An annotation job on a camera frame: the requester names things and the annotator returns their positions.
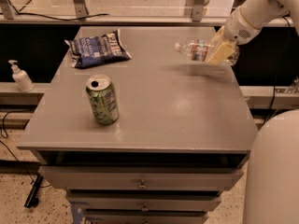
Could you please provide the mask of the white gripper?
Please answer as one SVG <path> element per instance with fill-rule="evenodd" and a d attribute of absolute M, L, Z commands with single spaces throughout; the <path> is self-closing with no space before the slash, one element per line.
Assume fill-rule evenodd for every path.
<path fill-rule="evenodd" d="M 260 32 L 260 29 L 254 28 L 245 20 L 241 8 L 238 7 L 227 19 L 224 27 L 222 26 L 210 39 L 210 51 L 207 53 L 206 62 L 209 65 L 222 63 L 235 53 L 236 44 L 248 44 Z"/>

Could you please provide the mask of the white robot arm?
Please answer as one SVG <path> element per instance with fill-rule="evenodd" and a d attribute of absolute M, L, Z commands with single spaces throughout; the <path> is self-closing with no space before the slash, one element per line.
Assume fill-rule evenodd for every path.
<path fill-rule="evenodd" d="M 289 15 L 299 33 L 299 0 L 246 0 L 228 17 L 208 44 L 205 62 L 218 65 L 228 60 L 238 45 L 248 44 L 270 21 Z"/>

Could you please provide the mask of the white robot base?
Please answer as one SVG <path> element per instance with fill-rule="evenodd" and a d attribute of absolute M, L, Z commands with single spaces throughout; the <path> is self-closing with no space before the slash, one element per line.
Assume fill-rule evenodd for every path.
<path fill-rule="evenodd" d="M 243 224 L 299 224 L 299 111 L 258 131 L 249 155 Z"/>

